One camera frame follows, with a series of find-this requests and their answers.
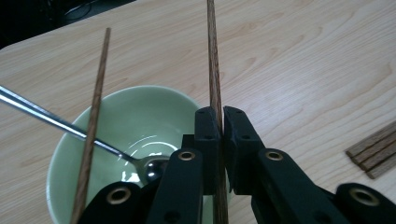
dark background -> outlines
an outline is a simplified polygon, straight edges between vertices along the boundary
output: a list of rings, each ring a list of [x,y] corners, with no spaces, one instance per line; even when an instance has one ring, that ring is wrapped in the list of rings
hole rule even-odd
[[[0,49],[134,0],[0,0]]]

spoon handle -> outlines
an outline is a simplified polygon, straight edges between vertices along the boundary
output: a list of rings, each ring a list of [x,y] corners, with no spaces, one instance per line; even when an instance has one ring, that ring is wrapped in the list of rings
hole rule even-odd
[[[34,104],[33,102],[21,97],[17,93],[8,90],[7,88],[0,86],[0,100],[4,103],[19,109],[21,112],[26,113],[36,119],[40,119],[54,127],[61,129],[66,133],[71,133],[73,136],[80,140],[85,140],[87,134],[85,131],[81,130],[79,127],[67,122],[64,119],[52,114],[43,107]],[[111,145],[95,138],[94,143],[100,148],[110,152],[113,155],[118,156],[121,159],[132,162],[136,159],[129,156],[128,154],[112,147]]]

wood grain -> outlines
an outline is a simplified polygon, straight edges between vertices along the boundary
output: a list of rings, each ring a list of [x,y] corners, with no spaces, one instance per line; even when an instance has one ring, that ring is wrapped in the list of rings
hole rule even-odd
[[[396,202],[396,169],[372,180],[346,156],[396,120],[396,2],[217,0],[221,101],[319,186],[358,182]],[[209,105],[207,8],[145,0],[0,50],[0,83],[66,120],[90,106],[112,27],[103,95],[162,85]],[[0,105],[0,220],[53,223],[46,178],[62,132]],[[233,197],[230,223],[257,223]]]
[[[207,37],[209,58],[209,96],[210,106],[215,110],[219,131],[222,133],[222,107],[219,81],[218,40],[216,32],[216,14],[214,0],[207,0]],[[227,189],[224,166],[224,148],[219,153],[219,174],[213,196],[213,222],[215,224],[228,223]]]
[[[72,218],[70,223],[77,224],[85,209],[87,200],[88,185],[90,182],[90,172],[92,164],[93,146],[99,119],[100,104],[102,101],[102,89],[105,81],[106,60],[108,45],[110,42],[110,28],[106,28],[105,41],[102,48],[102,55],[99,62],[99,70],[96,78],[95,89],[93,91],[90,120],[88,123],[87,137],[85,139],[82,161],[78,174],[78,185],[74,200]]]

chopstick bundle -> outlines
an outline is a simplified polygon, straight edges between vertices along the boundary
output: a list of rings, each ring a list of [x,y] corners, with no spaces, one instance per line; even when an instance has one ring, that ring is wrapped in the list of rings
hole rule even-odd
[[[396,165],[396,121],[346,150],[348,157],[372,179]]]
[[[97,120],[99,118],[99,108],[102,98],[103,82],[105,79],[106,59],[108,44],[110,39],[110,28],[106,28],[105,43],[102,49],[102,56],[99,63],[99,71],[96,78],[95,90],[93,92],[90,121],[88,123],[87,138],[85,140],[82,162],[79,169],[78,185],[74,200],[73,213],[70,223],[77,224],[81,217],[87,199],[88,184],[90,180],[90,171],[92,164],[93,145],[96,135]]]

chopstick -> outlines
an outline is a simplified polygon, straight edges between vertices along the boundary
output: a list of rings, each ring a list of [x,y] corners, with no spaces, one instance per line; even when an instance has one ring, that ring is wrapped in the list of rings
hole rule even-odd
[[[72,218],[70,222],[72,224],[78,223],[78,220],[85,209],[88,184],[90,180],[93,146],[94,146],[94,140],[97,129],[97,120],[99,118],[99,108],[102,98],[103,83],[105,79],[106,59],[107,59],[109,39],[110,39],[110,28],[106,28],[105,42],[102,48],[102,56],[99,63],[99,71],[96,78],[95,90],[93,92],[87,138],[85,140],[84,152],[82,155],[82,162],[78,175],[77,191],[74,200]]]
[[[396,165],[396,120],[346,150],[348,157],[372,179]]]
[[[210,106],[215,110],[219,131],[222,133],[221,96],[219,84],[219,57],[216,34],[216,17],[214,0],[207,0],[207,31],[209,53],[209,88]],[[213,197],[213,212],[215,224],[228,223],[227,190],[225,179],[225,167],[223,160],[223,148],[219,152],[219,178]]]

